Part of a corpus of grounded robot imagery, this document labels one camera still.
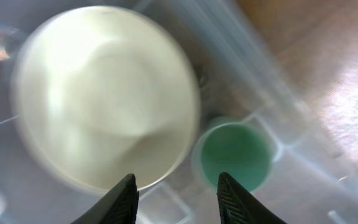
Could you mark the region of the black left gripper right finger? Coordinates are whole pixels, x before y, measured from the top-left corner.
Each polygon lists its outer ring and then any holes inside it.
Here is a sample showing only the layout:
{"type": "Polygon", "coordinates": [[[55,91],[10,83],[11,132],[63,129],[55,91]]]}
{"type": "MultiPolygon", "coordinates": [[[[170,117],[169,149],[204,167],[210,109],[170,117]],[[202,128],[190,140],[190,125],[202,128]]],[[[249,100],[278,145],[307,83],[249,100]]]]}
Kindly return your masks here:
{"type": "Polygon", "coordinates": [[[221,224],[286,224],[227,172],[219,175],[217,197],[221,224]]]}

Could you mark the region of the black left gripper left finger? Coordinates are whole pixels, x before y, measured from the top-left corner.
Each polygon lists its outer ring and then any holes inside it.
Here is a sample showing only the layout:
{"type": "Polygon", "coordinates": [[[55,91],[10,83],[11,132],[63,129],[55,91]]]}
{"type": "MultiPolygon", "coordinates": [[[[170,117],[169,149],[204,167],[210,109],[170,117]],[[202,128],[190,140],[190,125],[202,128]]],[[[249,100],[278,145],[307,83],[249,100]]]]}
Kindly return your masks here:
{"type": "Polygon", "coordinates": [[[139,204],[135,175],[127,174],[71,224],[135,224],[139,204]]]}

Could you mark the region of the mint green cup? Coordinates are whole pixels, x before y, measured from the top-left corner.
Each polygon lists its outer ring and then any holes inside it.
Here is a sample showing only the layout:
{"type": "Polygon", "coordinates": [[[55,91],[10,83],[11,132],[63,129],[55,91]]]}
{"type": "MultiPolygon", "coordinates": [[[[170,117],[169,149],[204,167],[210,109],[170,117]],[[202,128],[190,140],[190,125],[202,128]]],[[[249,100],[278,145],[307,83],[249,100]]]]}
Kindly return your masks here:
{"type": "Polygon", "coordinates": [[[273,149],[257,128],[220,116],[197,140],[191,161],[195,176],[208,187],[217,189],[220,173],[227,172],[252,192],[271,173],[273,149]]]}

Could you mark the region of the cream plate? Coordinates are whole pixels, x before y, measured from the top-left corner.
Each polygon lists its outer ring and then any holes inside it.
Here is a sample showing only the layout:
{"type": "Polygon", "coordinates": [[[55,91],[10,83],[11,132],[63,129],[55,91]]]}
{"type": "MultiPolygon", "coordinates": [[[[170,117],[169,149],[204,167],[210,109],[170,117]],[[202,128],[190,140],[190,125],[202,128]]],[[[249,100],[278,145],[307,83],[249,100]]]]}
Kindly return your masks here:
{"type": "Polygon", "coordinates": [[[140,189],[171,174],[198,134],[200,91],[180,44],[115,6],[51,17],[24,41],[12,108],[31,156],[64,184],[103,195],[125,175],[140,189]]]}

